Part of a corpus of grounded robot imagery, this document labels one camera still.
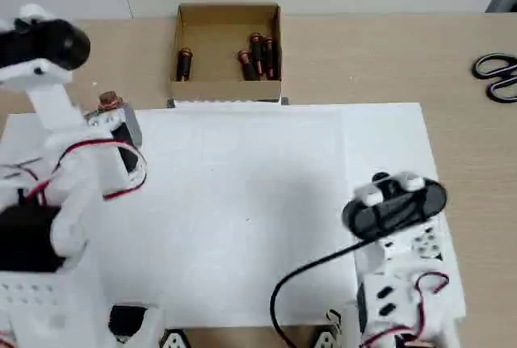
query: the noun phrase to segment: table surface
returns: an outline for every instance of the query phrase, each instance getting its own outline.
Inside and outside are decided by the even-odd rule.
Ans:
[[[135,108],[166,104],[174,19],[89,20],[90,60],[68,86],[83,109],[115,90]],[[517,53],[517,16],[286,16],[283,95],[293,104],[420,102],[436,165],[447,186],[448,221],[468,316],[463,346],[513,347],[517,338],[517,105],[485,97],[471,77],[486,52]],[[0,94],[0,128],[31,111],[22,94]],[[308,346],[311,328],[289,330]],[[281,347],[271,328],[192,329],[194,348]]]

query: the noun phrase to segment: black wire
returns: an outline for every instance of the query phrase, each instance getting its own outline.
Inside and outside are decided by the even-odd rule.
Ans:
[[[296,270],[287,274],[276,284],[275,290],[271,294],[271,298],[269,300],[269,315],[271,316],[271,322],[273,323],[273,326],[275,327],[276,332],[280,335],[280,337],[285,341],[285,343],[290,348],[297,348],[296,344],[288,338],[288,336],[285,334],[285,332],[280,327],[278,321],[276,320],[276,311],[275,311],[276,297],[277,297],[280,289],[282,288],[282,286],[289,279],[303,273],[304,271],[307,271],[309,269],[312,269],[313,267],[322,265],[323,263],[330,262],[334,259],[341,258],[353,251],[356,251],[362,247],[365,247],[366,245],[369,245],[370,243],[373,243],[374,241],[377,241],[377,239],[371,239],[368,241],[360,241],[359,243],[355,243],[354,245],[348,246],[346,249],[341,249],[341,250],[336,251],[335,253],[329,254],[323,258],[319,258],[316,261],[313,261],[311,263],[307,263],[306,265],[300,266]]]

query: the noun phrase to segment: white paper sheet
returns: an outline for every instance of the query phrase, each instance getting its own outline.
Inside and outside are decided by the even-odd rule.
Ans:
[[[91,243],[103,255],[110,299],[159,303],[171,326],[269,325],[278,280],[350,245],[340,214],[354,187],[379,170],[436,176],[414,103],[201,107],[137,117],[148,182],[106,204]],[[10,116],[0,161],[43,139],[34,118]],[[320,266],[280,292],[279,319],[324,322],[356,289],[352,256]]]

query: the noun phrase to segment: cardboard box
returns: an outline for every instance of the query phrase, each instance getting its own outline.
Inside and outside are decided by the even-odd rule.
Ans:
[[[278,80],[261,78],[247,82],[237,53],[249,48],[250,34],[271,36],[277,46]],[[178,51],[193,52],[188,82],[176,81]],[[182,4],[174,37],[174,64],[170,91],[174,100],[267,100],[278,101],[281,88],[282,53],[280,7],[270,4]]]

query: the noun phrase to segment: black scissors handle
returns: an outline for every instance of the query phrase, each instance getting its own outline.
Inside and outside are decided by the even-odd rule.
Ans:
[[[506,62],[506,65],[490,71],[484,71],[481,69],[481,66],[487,61],[503,61]],[[517,70],[517,57],[505,53],[489,53],[474,61],[471,70],[472,75],[477,79],[504,78]]]
[[[502,61],[506,64],[503,67],[485,71],[481,66],[487,61]],[[507,55],[505,53],[489,53],[474,61],[472,64],[472,75],[477,79],[500,78],[501,80],[494,82],[486,88],[486,96],[494,102],[498,103],[515,103],[516,96],[503,96],[498,93],[502,88],[512,86],[517,83],[517,76],[512,73],[517,71],[517,57]]]

